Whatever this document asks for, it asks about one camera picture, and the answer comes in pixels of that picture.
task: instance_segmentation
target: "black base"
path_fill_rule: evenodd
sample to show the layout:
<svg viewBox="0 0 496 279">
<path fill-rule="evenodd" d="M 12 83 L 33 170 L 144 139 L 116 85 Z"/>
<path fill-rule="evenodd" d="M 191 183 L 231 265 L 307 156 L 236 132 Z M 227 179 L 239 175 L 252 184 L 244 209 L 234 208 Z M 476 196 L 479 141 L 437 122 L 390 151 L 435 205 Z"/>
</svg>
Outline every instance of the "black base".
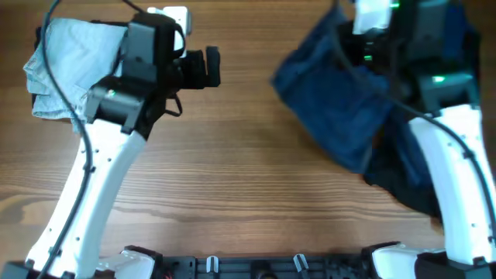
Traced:
<svg viewBox="0 0 496 279">
<path fill-rule="evenodd" d="M 360 255 L 306 257 L 307 277 L 298 273 L 292 257 L 221 258 L 219 272 L 207 273 L 206 259 L 165 257 L 163 278 L 173 279 L 358 279 Z"/>
</svg>

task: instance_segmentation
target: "table surface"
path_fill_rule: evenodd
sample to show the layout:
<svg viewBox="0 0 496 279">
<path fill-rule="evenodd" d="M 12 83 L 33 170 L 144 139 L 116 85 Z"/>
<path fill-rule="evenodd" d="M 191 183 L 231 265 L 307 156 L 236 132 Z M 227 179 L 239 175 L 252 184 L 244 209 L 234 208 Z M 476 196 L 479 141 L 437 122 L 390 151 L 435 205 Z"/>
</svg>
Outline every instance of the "table surface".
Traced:
<svg viewBox="0 0 496 279">
<path fill-rule="evenodd" d="M 219 46 L 222 85 L 182 91 L 184 115 L 157 122 L 119 191 L 103 256 L 130 244 L 197 257 L 356 252 L 392 240 L 443 245 L 442 230 L 429 217 L 333 163 L 269 84 L 330 1 L 137 4 L 187 5 L 194 17 L 188 48 Z M 44 0 L 0 1 L 0 264 L 24 259 L 36 242 L 79 141 L 70 124 L 31 116 L 22 66 L 48 7 Z M 494 161 L 495 3 L 470 1 L 467 9 L 484 36 L 485 139 Z M 56 12 L 83 20 L 128 21 L 132 15 L 117 0 L 68 0 Z"/>
</svg>

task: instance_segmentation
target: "light blue cloth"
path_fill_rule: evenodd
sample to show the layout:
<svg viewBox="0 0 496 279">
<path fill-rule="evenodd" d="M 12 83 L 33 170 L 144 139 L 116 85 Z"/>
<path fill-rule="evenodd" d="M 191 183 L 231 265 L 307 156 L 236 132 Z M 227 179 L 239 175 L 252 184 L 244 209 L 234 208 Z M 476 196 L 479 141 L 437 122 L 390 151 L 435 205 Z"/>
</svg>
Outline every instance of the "light blue cloth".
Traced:
<svg viewBox="0 0 496 279">
<path fill-rule="evenodd" d="M 53 75 L 76 113 L 84 119 L 88 89 L 112 71 L 126 27 L 53 19 L 46 31 L 47 55 Z M 33 115 L 45 119 L 70 118 L 43 66 L 41 44 L 24 66 L 27 89 L 38 95 Z M 120 75 L 119 66 L 115 75 Z"/>
</svg>

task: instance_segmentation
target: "fabric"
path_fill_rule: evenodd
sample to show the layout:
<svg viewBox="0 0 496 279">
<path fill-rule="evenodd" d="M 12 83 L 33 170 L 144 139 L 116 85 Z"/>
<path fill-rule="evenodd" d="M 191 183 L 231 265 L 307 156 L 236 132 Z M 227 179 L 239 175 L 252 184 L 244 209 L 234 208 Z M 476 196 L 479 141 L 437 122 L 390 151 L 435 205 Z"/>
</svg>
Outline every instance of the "fabric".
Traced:
<svg viewBox="0 0 496 279">
<path fill-rule="evenodd" d="M 332 62 L 330 12 L 277 70 L 272 85 L 315 141 L 337 163 L 362 174 L 370 161 L 372 139 L 392 104 L 353 82 Z M 380 88 L 386 78 L 357 70 Z"/>
<path fill-rule="evenodd" d="M 276 71 L 276 92 L 335 162 L 363 174 L 368 184 L 381 186 L 404 205 L 440 217 L 429 169 L 408 120 L 332 62 L 330 20 L 329 12 Z M 461 5 L 449 7 L 445 26 L 443 56 L 472 61 L 478 69 L 477 34 Z M 387 88 L 385 77 L 365 67 L 357 70 L 376 87 Z"/>
<path fill-rule="evenodd" d="M 83 120 L 86 92 L 115 68 L 116 54 L 126 30 L 126 27 L 76 19 L 53 19 L 47 29 L 47 55 L 53 75 Z M 43 66 L 41 45 L 24 71 L 28 92 L 37 95 L 33 115 L 45 119 L 70 118 Z M 120 67 L 116 68 L 115 74 L 120 72 Z"/>
</svg>

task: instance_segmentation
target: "green light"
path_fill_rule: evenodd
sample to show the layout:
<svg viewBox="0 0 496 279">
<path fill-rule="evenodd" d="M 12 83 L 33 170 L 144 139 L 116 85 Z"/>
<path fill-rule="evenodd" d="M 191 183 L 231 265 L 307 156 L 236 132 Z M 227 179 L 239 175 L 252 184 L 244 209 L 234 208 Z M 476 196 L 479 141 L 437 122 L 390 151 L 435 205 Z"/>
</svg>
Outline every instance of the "green light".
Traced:
<svg viewBox="0 0 496 279">
<path fill-rule="evenodd" d="M 107 96 L 109 96 L 110 98 L 111 97 L 114 97 L 115 96 L 115 90 L 112 90 L 112 89 L 108 90 L 107 91 Z"/>
<path fill-rule="evenodd" d="M 436 83 L 443 82 L 444 80 L 446 80 L 446 78 L 443 77 L 443 76 L 434 76 L 434 77 L 432 77 L 432 81 L 434 81 Z"/>
</svg>

